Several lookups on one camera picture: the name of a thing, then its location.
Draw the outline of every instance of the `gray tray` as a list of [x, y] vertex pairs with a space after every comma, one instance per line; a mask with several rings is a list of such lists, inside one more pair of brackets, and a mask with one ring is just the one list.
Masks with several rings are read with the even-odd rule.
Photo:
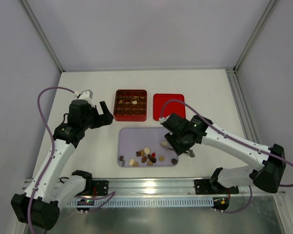
[[[118, 164], [122, 167], [129, 166], [129, 160], [132, 158], [139, 163], [138, 167], [172, 167], [173, 158], [178, 160], [178, 156], [173, 150], [168, 150], [160, 146], [160, 143], [166, 141], [164, 136], [168, 130], [163, 127], [156, 128], [123, 128], [119, 134], [118, 144]], [[150, 149], [150, 154], [155, 153], [156, 163], [148, 166], [147, 162], [142, 163], [142, 157], [137, 157], [136, 152], [143, 150], [145, 147]], [[124, 163], [119, 160], [120, 156], [124, 156]], [[164, 156], [165, 161], [160, 162], [159, 157]]]

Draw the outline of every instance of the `small brown object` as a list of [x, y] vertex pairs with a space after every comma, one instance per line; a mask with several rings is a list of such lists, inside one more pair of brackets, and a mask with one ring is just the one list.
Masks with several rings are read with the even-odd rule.
[[146, 161], [147, 161], [147, 157], [144, 156], [144, 157], [141, 159], [141, 162], [142, 162], [142, 163], [145, 163]]
[[171, 160], [171, 163], [174, 164], [174, 165], [176, 165], [176, 164], [178, 163], [178, 160], [175, 159], [175, 158], [173, 158], [173, 159]]

